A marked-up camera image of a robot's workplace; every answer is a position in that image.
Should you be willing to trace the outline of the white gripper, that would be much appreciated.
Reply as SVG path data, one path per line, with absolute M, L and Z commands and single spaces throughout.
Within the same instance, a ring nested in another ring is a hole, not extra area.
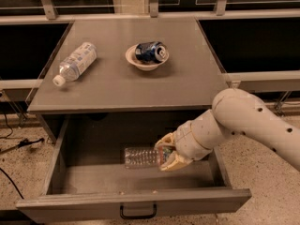
M 159 169 L 163 172 L 172 172 L 185 168 L 194 160 L 201 160 L 212 152 L 202 146 L 195 138 L 191 128 L 192 122 L 187 121 L 179 126 L 172 134 L 168 133 L 155 144 L 159 147 L 175 147 L 176 152 L 160 156 Z

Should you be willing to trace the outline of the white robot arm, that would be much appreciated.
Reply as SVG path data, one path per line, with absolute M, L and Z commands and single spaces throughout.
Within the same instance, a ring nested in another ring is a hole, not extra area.
M 237 135 L 263 144 L 300 170 L 300 129 L 274 115 L 260 98 L 237 88 L 219 92 L 211 109 L 156 143 L 158 151 L 172 150 L 159 168 L 164 172 L 182 169 Z

